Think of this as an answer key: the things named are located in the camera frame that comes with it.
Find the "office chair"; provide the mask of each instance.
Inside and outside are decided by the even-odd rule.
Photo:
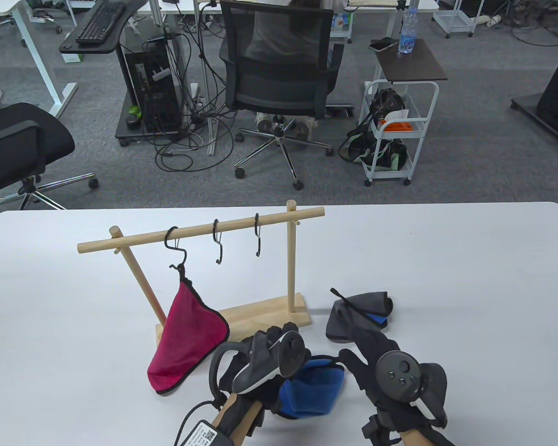
[[[262,132],[241,128],[243,133],[264,136],[267,141],[234,165],[236,178],[243,178],[240,166],[267,147],[278,144],[292,172],[293,186],[303,189],[285,140],[325,149],[332,146],[302,141],[285,135],[294,123],[286,124],[284,115],[324,118],[326,96],[337,81],[343,45],[334,45],[327,66],[332,10],[271,6],[256,2],[221,0],[226,36],[219,57],[226,64],[226,106],[230,110],[251,110],[273,115],[275,128]],[[281,36],[270,41],[266,33]]]
[[[82,180],[91,189],[99,187],[94,173],[38,186],[46,166],[74,151],[70,132],[49,113],[31,104],[14,104],[0,109],[0,189],[15,184],[17,193],[0,198],[0,204],[22,200],[24,210],[31,200],[42,201],[51,208],[64,210],[43,192]]]
[[[66,12],[68,15],[70,15],[70,11],[68,10],[68,8],[64,5],[61,8],[56,8],[56,7],[44,7],[43,4],[35,4],[35,6],[37,7],[33,7],[32,4],[29,4],[29,10],[28,10],[28,14],[29,14],[29,21],[31,23],[53,23],[54,25],[56,25],[56,34],[62,34],[63,30],[62,27],[60,26],[60,24],[58,23],[58,21],[53,17],[53,15],[50,14],[49,11],[64,11]],[[15,19],[12,15],[5,15],[3,17],[0,17],[0,26],[3,25],[15,25]],[[27,47],[27,43],[25,42],[25,39],[20,39],[20,44],[24,47]]]

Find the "black s hook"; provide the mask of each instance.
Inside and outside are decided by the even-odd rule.
[[[254,216],[254,235],[258,237],[258,251],[256,251],[256,257],[260,257],[260,226],[258,226],[258,212]]]
[[[173,251],[181,251],[184,253],[184,259],[182,260],[181,263],[178,263],[177,266],[174,265],[169,265],[170,268],[176,269],[176,270],[180,270],[181,268],[184,267],[184,263],[186,263],[186,258],[188,257],[188,251],[186,251],[186,249],[182,249],[179,247],[179,239],[175,239],[175,246],[169,246],[168,245],[168,237],[169,234],[171,234],[171,231],[173,231],[174,229],[178,229],[177,226],[172,226],[170,229],[168,229],[168,231],[166,232],[166,236],[164,237],[164,245],[166,245],[167,249],[171,249]]]
[[[219,245],[219,259],[215,262],[217,262],[217,265],[221,265],[221,261],[223,259],[223,245],[221,244],[222,232],[219,232],[219,238],[217,238],[217,223],[219,223],[219,220],[215,218],[215,221],[213,221],[213,241]]]

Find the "keyboard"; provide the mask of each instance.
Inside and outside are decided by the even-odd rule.
[[[75,39],[81,45],[101,45],[105,42],[118,19],[124,13],[126,5],[123,2],[101,0],[93,8],[94,12],[89,11],[89,13],[92,13],[91,19]]]

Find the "smartphone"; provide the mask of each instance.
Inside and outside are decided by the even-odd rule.
[[[372,51],[380,53],[382,51],[388,50],[392,46],[395,46],[398,42],[398,40],[393,38],[383,38],[380,40],[374,39],[370,41],[370,45],[368,45],[368,48],[370,48]]]

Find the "sneaker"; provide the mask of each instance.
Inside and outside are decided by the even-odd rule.
[[[296,138],[302,141],[310,141],[312,139],[312,129],[317,125],[318,122],[314,118],[299,118],[296,121]]]
[[[273,121],[271,115],[268,113],[256,113],[256,128],[258,131],[270,133],[273,128]]]

